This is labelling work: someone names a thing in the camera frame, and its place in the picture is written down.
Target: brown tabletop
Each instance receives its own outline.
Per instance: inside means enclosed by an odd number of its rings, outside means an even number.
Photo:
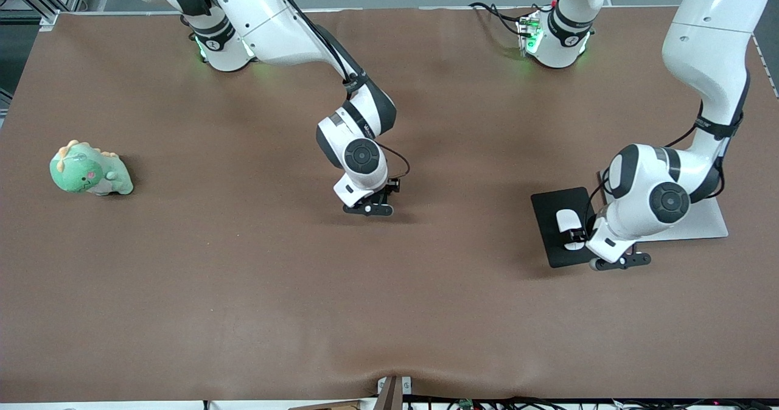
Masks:
[[[331,189],[325,64],[221,74],[177,16],[61,16],[0,132],[0,399],[343,398],[393,373],[420,394],[778,396],[779,108],[755,47],[729,238],[646,244],[629,271],[543,253],[532,193],[692,125],[660,58],[673,13],[604,10],[564,70],[484,11],[312,15],[397,104],[380,139],[413,169],[389,219]],[[57,189],[70,139],[120,154],[136,191]]]

